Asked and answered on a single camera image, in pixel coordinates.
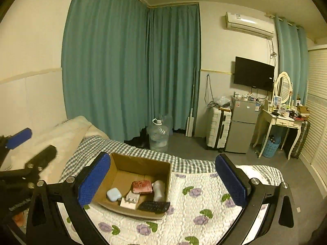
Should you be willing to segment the person's left hand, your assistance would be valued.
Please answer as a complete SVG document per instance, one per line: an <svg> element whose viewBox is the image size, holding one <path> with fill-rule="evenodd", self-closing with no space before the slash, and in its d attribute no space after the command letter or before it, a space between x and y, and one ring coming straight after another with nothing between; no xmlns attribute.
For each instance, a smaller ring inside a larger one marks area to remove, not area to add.
<svg viewBox="0 0 327 245"><path fill-rule="evenodd" d="M19 214L14 215L12 220L18 227L23 227L26 224L26 213L20 212Z"/></svg>

